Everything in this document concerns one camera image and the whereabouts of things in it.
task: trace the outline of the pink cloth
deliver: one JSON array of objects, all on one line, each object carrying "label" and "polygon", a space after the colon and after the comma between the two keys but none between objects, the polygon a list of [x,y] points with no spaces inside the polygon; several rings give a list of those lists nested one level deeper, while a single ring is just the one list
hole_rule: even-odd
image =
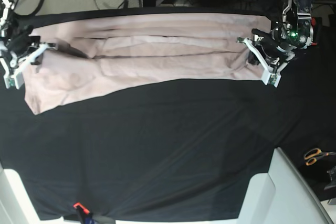
[{"label": "pink cloth", "polygon": [[260,80],[237,37],[268,31],[265,17],[153,14],[79,20],[35,29],[42,41],[67,42],[89,58],[46,51],[24,72],[34,114],[121,89],[176,79]]}]

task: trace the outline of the scissors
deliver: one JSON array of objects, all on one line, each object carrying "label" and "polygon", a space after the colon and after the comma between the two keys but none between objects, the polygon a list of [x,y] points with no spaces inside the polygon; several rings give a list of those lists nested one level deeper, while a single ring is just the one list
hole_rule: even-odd
[{"label": "scissors", "polygon": [[315,164],[318,160],[332,155],[336,155],[336,152],[323,152],[319,148],[314,148],[305,154],[304,160],[306,161],[307,166],[311,166]]}]

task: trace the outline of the folded fabric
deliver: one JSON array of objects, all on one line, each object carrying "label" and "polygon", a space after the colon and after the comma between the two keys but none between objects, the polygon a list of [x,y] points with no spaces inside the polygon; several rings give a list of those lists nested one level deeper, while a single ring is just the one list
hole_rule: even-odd
[{"label": "folded fabric", "polygon": [[266,17],[234,14],[153,14],[79,20],[35,29],[42,41],[80,54],[46,51],[24,72],[25,100],[34,114],[118,90],[176,79],[260,80],[236,42]]}]

